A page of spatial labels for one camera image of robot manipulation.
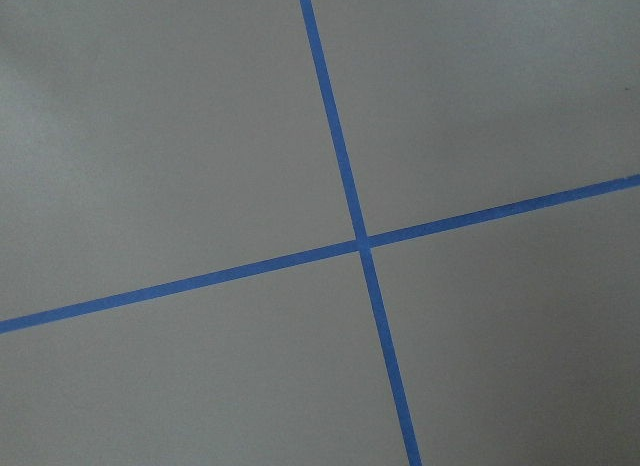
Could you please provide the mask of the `long blue tape strip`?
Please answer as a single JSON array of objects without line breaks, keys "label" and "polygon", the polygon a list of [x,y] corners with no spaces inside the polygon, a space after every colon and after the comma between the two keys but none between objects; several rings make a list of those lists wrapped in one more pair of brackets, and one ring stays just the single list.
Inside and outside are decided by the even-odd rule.
[{"label": "long blue tape strip", "polygon": [[422,463],[312,0],[299,0],[408,463]]}]

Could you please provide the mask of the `crossing blue tape strip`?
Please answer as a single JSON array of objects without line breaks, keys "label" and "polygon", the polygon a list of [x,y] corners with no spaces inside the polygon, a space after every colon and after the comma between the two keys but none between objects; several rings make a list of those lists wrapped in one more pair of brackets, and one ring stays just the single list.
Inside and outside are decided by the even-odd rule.
[{"label": "crossing blue tape strip", "polygon": [[[369,237],[368,245],[373,248],[377,248],[400,243],[414,238],[457,230],[471,225],[495,221],[510,216],[526,214],[536,210],[636,188],[638,186],[639,176],[637,174],[633,174],[623,178],[582,186],[567,191],[556,192],[549,195],[517,201],[515,203],[500,205],[480,211],[383,232]],[[94,314],[101,311],[231,282],[246,277],[257,276],[272,271],[347,255],[355,253],[356,251],[357,244],[354,240],[351,240],[284,256],[278,256],[169,283],[154,285],[90,301],[5,319],[1,322],[1,332],[3,334],[7,334],[74,317]]]}]

